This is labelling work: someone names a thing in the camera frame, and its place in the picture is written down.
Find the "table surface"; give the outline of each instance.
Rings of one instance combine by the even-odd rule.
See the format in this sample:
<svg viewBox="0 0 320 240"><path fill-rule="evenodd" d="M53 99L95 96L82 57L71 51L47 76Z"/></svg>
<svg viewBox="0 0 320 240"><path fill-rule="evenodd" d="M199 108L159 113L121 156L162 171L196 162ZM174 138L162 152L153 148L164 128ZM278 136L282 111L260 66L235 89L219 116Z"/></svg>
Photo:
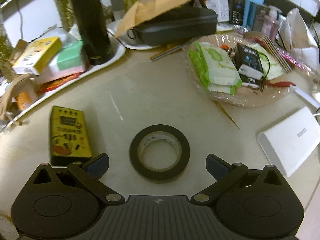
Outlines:
<svg viewBox="0 0 320 240"><path fill-rule="evenodd" d="M306 105L294 93L261 108L222 104L238 129L197 91L186 71L183 52L152 63L149 57L156 52L128 50L115 64L70 85L31 110L24 116L29 124L0 135L1 214L10 215L12 203L30 175L40 163L49 162L49 116L53 105L84 111L94 154L107 153L110 158L110 168L100 180L125 198L129 194L194 195L215 182L205 169L205 159L212 153L229 163L262 169L269 162L257 135ZM288 80L305 91L312 86L298 71L289 73ZM130 163L132 139L153 124L174 126L189 141L190 161L174 181L151 182ZM288 178L304 207L319 176L316 148Z"/></svg>

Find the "yellow multimeter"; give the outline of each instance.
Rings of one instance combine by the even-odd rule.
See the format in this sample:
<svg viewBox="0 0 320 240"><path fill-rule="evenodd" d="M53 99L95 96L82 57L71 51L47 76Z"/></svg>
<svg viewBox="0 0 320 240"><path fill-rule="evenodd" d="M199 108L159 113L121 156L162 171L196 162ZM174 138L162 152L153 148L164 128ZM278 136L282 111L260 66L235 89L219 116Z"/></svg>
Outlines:
<svg viewBox="0 0 320 240"><path fill-rule="evenodd" d="M54 166L67 166L92 158L84 113L53 106L50 115L50 155Z"/></svg>

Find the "white plate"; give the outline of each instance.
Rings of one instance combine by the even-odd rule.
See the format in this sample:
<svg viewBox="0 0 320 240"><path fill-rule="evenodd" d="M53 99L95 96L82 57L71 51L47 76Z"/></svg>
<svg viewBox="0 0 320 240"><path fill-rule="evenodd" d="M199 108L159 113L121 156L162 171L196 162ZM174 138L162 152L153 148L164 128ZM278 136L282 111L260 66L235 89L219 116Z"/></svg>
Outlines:
<svg viewBox="0 0 320 240"><path fill-rule="evenodd" d="M115 22L109 23L107 25L108 32L110 32L112 35L115 35L120 22L121 20L117 20ZM142 41L139 39L132 40L128 37L127 33L124 33L121 36L119 36L118 40L128 49L147 50L147 49L154 49L159 47L159 46L149 46L149 45L143 44Z"/></svg>
<svg viewBox="0 0 320 240"><path fill-rule="evenodd" d="M49 98L50 96L52 96L53 94L57 93L58 91L64 89L65 87L71 85L72 83L74 82L77 82L78 80L100 70L100 69L103 69L113 63L115 63L117 60L119 60L125 53L125 46L122 45L119 41L117 41L114 37L112 37L111 35L109 35L109 38L110 38L110 42L111 42L111 45L113 47L113 50L115 52L115 55L114 57L107 61L106 63L103 63L101 65L97 65L97 66L90 66L90 68L82 73L78 78L76 79L73 79L73 80L70 80L69 82L63 84L62 86L56 88L55 90L53 91L49 91L49 92L46 92L42 95L41 98L39 98L36 102L34 102L31 106L29 106L26 110L22 111L20 114L18 114L13 120L16 121L18 120L20 117L22 117L24 114L26 114L27 112L29 112L32 108L34 108L35 106L39 105L41 102L43 102L44 100L46 100L47 98Z"/></svg>

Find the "white plastic bag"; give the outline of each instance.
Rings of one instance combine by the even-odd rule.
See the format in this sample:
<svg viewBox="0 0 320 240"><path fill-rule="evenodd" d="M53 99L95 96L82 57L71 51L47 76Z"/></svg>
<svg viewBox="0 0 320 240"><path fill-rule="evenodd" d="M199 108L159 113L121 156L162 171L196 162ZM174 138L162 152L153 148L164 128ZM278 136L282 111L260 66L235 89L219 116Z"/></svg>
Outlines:
<svg viewBox="0 0 320 240"><path fill-rule="evenodd" d="M288 13L281 37L286 50L296 59L302 60L314 70L320 70L319 48L297 8Z"/></svg>

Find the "black electrical tape roll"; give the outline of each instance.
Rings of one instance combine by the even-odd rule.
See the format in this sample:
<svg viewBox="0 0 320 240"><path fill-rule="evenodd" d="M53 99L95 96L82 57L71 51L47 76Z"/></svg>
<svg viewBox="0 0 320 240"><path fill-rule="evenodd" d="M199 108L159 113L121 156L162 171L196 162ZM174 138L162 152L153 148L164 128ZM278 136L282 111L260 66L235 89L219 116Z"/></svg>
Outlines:
<svg viewBox="0 0 320 240"><path fill-rule="evenodd" d="M148 169L141 162L139 155L152 142L166 140L179 151L180 157L169 168L162 170ZM152 180L169 180L178 176L187 166L190 158L190 146L187 138L178 129L164 124L149 126L139 132L130 145L130 160L142 176Z"/></svg>

